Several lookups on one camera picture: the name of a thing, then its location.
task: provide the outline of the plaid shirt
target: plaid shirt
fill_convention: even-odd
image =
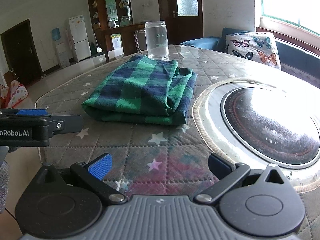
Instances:
[[[82,103],[100,121],[186,123],[196,74],[176,60],[135,55],[115,69]]]

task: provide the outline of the pink star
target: pink star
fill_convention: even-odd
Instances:
[[[153,162],[148,163],[149,166],[149,171],[156,169],[159,170],[159,165],[161,164],[161,162],[157,162],[156,159],[153,159]]]

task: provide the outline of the tiled floor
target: tiled floor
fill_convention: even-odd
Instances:
[[[29,96],[16,108],[34,108],[36,100],[76,76],[106,63],[105,56],[86,59],[44,77],[28,88]],[[9,153],[6,162],[10,167],[9,193],[6,200],[7,210],[14,215],[14,208],[40,167],[38,148],[22,147]],[[21,236],[17,222],[7,211],[0,214],[0,240],[17,240]]]

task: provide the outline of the glass mug handle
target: glass mug handle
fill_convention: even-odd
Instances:
[[[147,52],[147,53],[142,52],[142,50],[140,49],[139,42],[138,42],[138,34],[139,34],[139,33],[145,33],[145,31],[144,31],[144,30],[136,31],[135,34],[134,34],[134,38],[135,38],[135,40],[136,40],[137,49],[138,49],[138,51],[139,51],[141,54],[143,54],[143,55],[148,55],[148,52]]]

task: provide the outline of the door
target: door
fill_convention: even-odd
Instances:
[[[170,44],[203,37],[202,0],[159,0]]]
[[[88,39],[83,16],[69,20],[69,24],[73,43]]]
[[[91,56],[91,51],[89,47],[88,40],[80,41],[74,44],[75,46],[75,53],[76,53],[76,61],[83,60],[87,57]]]
[[[39,80],[42,70],[29,20],[2,33],[1,40],[8,67],[14,70],[18,81],[27,86]]]

